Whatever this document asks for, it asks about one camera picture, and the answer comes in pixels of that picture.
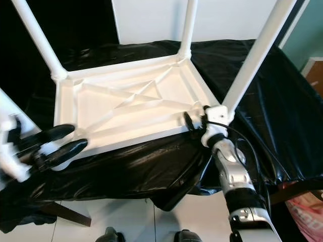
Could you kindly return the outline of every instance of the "black tarp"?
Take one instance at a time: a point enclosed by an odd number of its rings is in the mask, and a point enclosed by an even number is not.
[[[218,100],[224,98],[253,40],[219,40],[192,44],[192,61]],[[175,54],[179,43],[107,44],[60,53],[67,70],[112,65]],[[48,70],[38,73],[26,113],[42,129],[53,121],[55,86]],[[270,50],[236,110],[233,126],[256,148],[268,184],[316,178],[323,173],[323,101],[276,47]],[[200,133],[183,133],[72,162],[60,172],[36,174],[24,183],[12,181],[0,192],[0,229],[10,231],[19,218],[49,201],[99,198],[151,198],[170,210],[187,192],[208,194],[220,188],[210,151]],[[247,166],[255,177],[250,150]],[[7,214],[7,209],[17,213]]]

